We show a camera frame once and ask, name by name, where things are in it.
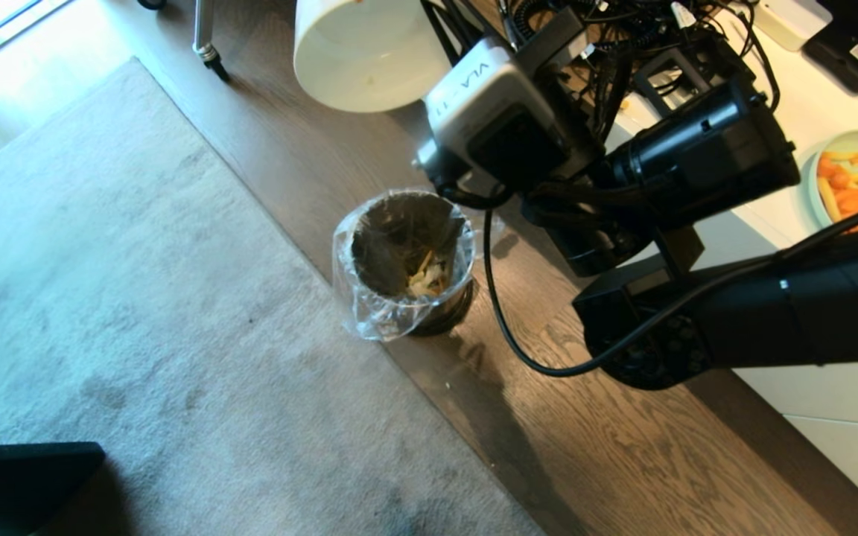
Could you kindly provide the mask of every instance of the white device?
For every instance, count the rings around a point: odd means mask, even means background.
[[[830,11],[816,0],[760,0],[754,10],[757,28],[793,52],[833,20]]]

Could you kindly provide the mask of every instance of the chair leg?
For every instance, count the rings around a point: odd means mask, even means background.
[[[220,54],[211,44],[214,31],[214,0],[197,0],[194,6],[194,52],[204,62],[204,67],[214,71],[221,80],[228,82],[231,76],[220,63]]]

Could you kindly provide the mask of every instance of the gray carpet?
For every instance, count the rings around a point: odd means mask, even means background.
[[[109,454],[43,533],[538,533],[338,326],[139,62],[1,150],[0,444]]]

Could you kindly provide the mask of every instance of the plastic bag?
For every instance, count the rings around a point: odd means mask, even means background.
[[[431,192],[391,190],[365,202],[333,234],[333,285],[349,312],[344,327],[362,339],[406,335],[465,290],[476,251],[469,218]]]

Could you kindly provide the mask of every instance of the plate of food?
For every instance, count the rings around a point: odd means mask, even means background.
[[[817,223],[827,227],[858,213],[858,131],[834,137],[814,159],[807,193]]]

